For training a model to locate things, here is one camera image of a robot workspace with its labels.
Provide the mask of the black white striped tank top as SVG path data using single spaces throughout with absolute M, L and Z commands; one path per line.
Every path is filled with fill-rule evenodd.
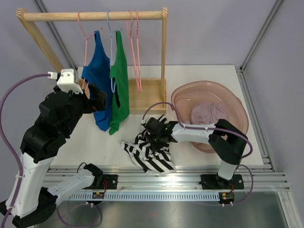
M 121 148 L 128 154 L 130 161 L 147 175 L 175 173 L 176 167 L 171 160 L 169 144 L 153 150 L 148 135 L 148 131 L 143 130 L 137 134 L 133 143 L 122 140 Z

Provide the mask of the green tank top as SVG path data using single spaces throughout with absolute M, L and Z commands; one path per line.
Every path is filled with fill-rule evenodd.
M 130 114 L 129 108 L 129 84 L 127 61 L 123 46 L 122 34 L 118 30 L 116 37 L 116 57 L 110 69 L 110 78 L 114 79 L 115 89 L 112 99 L 112 114 L 109 123 L 109 134 L 113 135 L 119 130 L 119 125 Z

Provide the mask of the pink wire hanger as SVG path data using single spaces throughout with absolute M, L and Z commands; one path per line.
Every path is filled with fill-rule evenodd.
M 136 50 L 137 50 L 137 85 L 139 93 L 142 92 L 142 82 L 141 82 L 141 60 L 140 60 L 140 48 L 139 48 L 139 12 L 136 11 Z

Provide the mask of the pale pink tank top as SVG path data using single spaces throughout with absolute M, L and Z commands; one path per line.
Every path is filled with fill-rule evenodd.
M 190 114 L 192 124 L 215 124 L 219 119 L 228 120 L 223 104 L 200 103 L 193 107 Z

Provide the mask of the light blue wire hanger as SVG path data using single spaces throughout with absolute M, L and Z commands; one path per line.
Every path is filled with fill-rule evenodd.
M 119 45 L 121 44 L 121 30 L 112 30 L 110 26 L 110 20 L 109 20 L 109 13 L 110 11 L 107 11 L 106 15 L 106 21 L 110 32 L 110 85 L 111 85 L 111 91 L 114 95 L 119 94 L 119 84 L 120 84 L 120 59 L 119 59 Z M 113 43 L 114 43 L 114 37 L 115 37 L 115 43 L 116 43 L 116 57 L 115 62 L 113 58 Z

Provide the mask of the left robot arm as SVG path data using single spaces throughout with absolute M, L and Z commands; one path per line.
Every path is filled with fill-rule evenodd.
M 89 163 L 84 169 L 52 187 L 44 187 L 45 175 L 59 148 L 70 138 L 84 114 L 106 109 L 106 92 L 94 84 L 88 86 L 93 97 L 85 92 L 63 92 L 58 86 L 39 104 L 40 115 L 26 130 L 21 142 L 22 173 L 17 175 L 14 189 L 17 196 L 1 202 L 3 215 L 13 215 L 12 224 L 27 228 L 48 220 L 59 204 L 75 192 L 103 183 L 103 171 Z

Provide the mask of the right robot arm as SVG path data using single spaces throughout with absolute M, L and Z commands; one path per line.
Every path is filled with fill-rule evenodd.
M 240 165 L 245 147 L 252 148 L 248 138 L 229 121 L 219 119 L 215 124 L 195 125 L 155 119 L 142 120 L 152 148 L 158 150 L 169 143 L 194 142 L 212 147 L 221 159 L 220 167 L 214 177 L 201 182 L 204 189 L 231 189 L 235 170 Z

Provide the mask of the blue tank top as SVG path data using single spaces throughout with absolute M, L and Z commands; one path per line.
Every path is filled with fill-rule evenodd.
M 89 84 L 95 84 L 102 92 L 106 92 L 106 110 L 94 113 L 95 123 L 102 131 L 109 129 L 112 116 L 112 99 L 110 79 L 110 58 L 106 55 L 101 34 L 95 31 L 95 50 L 90 63 L 83 68 L 82 78 Z

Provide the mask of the pink hanger under blue top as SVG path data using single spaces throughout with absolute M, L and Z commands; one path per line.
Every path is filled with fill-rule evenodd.
M 84 38 L 85 38 L 85 57 L 84 57 L 85 59 L 84 59 L 84 66 L 83 66 L 83 70 L 84 70 L 85 67 L 87 66 L 87 48 L 88 48 L 88 40 L 89 40 L 90 38 L 92 38 L 92 37 L 95 35 L 95 32 L 94 32 L 92 35 L 87 36 L 87 34 L 86 34 L 85 30 L 83 29 L 83 26 L 82 26 L 82 24 L 81 24 L 81 22 L 80 22 L 80 13 L 81 13 L 81 11 L 78 11 L 78 12 L 77 12 L 77 22 L 78 22 L 78 24 L 79 24 L 79 26 L 80 26 L 80 29 L 81 29 L 81 31 L 82 31 L 82 34 L 83 34 L 83 36 L 84 36 Z M 86 95 L 89 95 L 88 86 L 89 86 L 89 83 L 86 81 L 86 78 L 84 77 L 84 78 L 82 79 L 82 89 L 85 89 L 85 94 L 86 94 Z

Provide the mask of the wooden clothes rack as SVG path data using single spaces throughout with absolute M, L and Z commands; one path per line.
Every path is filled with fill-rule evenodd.
M 114 12 L 55 12 L 55 13 L 28 13 L 26 9 L 16 9 L 16 16 L 27 32 L 34 39 L 40 50 L 47 57 L 56 71 L 64 67 L 59 58 L 36 26 L 35 22 L 53 22 L 53 21 L 128 21 L 133 19 L 136 25 L 140 20 L 161 20 L 161 78 L 144 78 L 141 80 L 143 92 L 135 91 L 135 79 L 129 79 L 130 111 L 131 114 L 143 114 L 151 105 L 157 102 L 167 101 L 166 79 L 165 79 L 165 61 L 166 61 L 166 43 L 167 43 L 167 19 L 168 9 L 162 8 L 161 11 L 114 11 Z

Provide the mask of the aluminium frame post left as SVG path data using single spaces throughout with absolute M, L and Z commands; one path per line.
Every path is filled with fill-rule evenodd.
M 43 0 L 33 0 L 33 2 L 36 5 L 36 7 L 37 7 L 37 9 L 39 10 L 40 13 L 48 13 L 48 10 L 47 10 Z M 71 68 L 78 69 L 78 66 L 76 65 L 76 63 L 72 59 L 72 57 L 71 57 L 65 43 L 63 42 L 62 37 L 59 34 L 58 29 L 56 28 L 54 22 L 50 22 L 50 21 L 47 22 L 47 26 L 48 26 L 53 38 L 55 39 L 62 55 L 64 56 L 64 59 L 68 63 L 68 65 Z

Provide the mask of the aluminium frame post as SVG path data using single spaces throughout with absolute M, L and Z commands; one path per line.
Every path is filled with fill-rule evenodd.
M 244 71 L 245 71 L 246 67 L 248 66 L 251 58 L 254 56 L 256 50 L 259 47 L 259 44 L 261 43 L 264 36 L 266 35 L 270 25 L 272 24 L 273 20 L 275 19 L 276 15 L 279 12 L 283 3 L 284 3 L 284 0 L 276 0 L 274 2 L 270 12 L 268 13 L 268 15 L 267 15 L 262 27 L 261 27 L 261 29 L 259 30 L 253 44 L 251 45 L 249 52 L 247 53 L 244 61 L 242 62 L 242 64 L 239 67 L 241 73 L 244 73 Z
M 37 7 L 37 9 L 39 10 L 40 13 L 48 13 L 48 10 L 47 10 L 43 0 L 33 0 L 33 2 L 36 5 L 36 7 Z M 50 22 L 50 21 L 47 22 L 47 26 L 48 26 L 53 38 L 55 39 L 62 55 L 64 56 L 64 59 L 68 63 L 68 65 L 71 68 L 78 69 L 78 66 L 76 65 L 76 63 L 72 59 L 72 57 L 71 57 L 65 43 L 63 42 L 62 37 L 59 34 L 58 29 L 56 28 L 54 22 Z

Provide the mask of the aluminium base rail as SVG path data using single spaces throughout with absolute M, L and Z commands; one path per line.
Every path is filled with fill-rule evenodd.
M 214 153 L 171 153 L 176 171 L 169 174 L 145 174 L 135 166 L 124 151 L 88 156 L 58 155 L 45 176 L 47 187 L 59 184 L 78 172 L 82 162 L 98 166 L 106 175 L 117 175 L 116 189 L 108 187 L 106 200 L 212 200 L 218 199 L 218 190 L 203 190 L 202 174 L 215 174 L 220 159 Z M 242 176 L 244 193 L 288 192 L 289 185 L 282 172 L 275 172 L 266 155 L 253 154 L 242 161 L 236 174 Z

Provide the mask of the aluminium frame post right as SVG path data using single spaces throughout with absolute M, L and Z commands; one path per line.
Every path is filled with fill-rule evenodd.
M 248 66 L 251 58 L 254 56 L 256 50 L 259 47 L 259 44 L 261 43 L 264 36 L 266 35 L 270 25 L 272 24 L 273 20 L 275 19 L 276 15 L 279 12 L 283 3 L 284 3 L 284 0 L 276 0 L 274 2 L 270 12 L 268 13 L 268 15 L 267 15 L 262 27 L 261 27 L 261 29 L 259 30 L 253 44 L 251 45 L 249 52 L 247 53 L 244 61 L 242 62 L 242 64 L 239 67 L 241 73 L 244 73 L 244 71 L 245 71 L 246 67 Z

